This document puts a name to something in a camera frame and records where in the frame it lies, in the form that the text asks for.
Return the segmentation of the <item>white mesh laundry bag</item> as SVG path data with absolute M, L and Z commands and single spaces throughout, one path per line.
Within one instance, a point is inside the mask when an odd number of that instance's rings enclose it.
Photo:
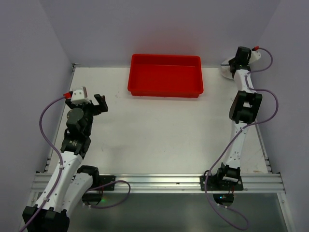
M 230 72 L 230 65 L 229 65 L 229 61 L 233 59 L 234 59 L 233 57 L 229 57 L 228 59 L 226 59 L 220 64 L 221 75 L 224 78 L 229 79 L 229 80 L 233 80 L 233 76 L 232 76 L 232 73 Z

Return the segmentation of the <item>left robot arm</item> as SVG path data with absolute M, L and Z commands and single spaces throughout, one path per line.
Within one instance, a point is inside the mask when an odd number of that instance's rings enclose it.
M 94 97 L 97 105 L 79 90 L 64 95 L 70 110 L 61 149 L 56 150 L 59 161 L 39 199 L 24 209 L 25 225 L 20 231 L 67 231 L 74 208 L 84 193 L 98 182 L 98 168 L 81 165 L 90 147 L 93 119 L 108 111 L 105 96 L 96 94 Z

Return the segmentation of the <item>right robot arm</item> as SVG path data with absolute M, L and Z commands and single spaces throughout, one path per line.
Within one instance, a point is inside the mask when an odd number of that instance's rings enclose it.
M 232 78 L 237 86 L 237 94 L 229 111 L 232 121 L 231 141 L 223 162 L 215 175 L 207 180 L 207 189 L 211 191 L 243 190 L 240 176 L 240 160 L 249 125 L 254 123 L 261 105 L 262 95 L 252 90 L 248 73 L 250 64 L 261 57 L 259 47 L 238 47 L 234 58 L 230 59 L 228 69 L 223 76 Z

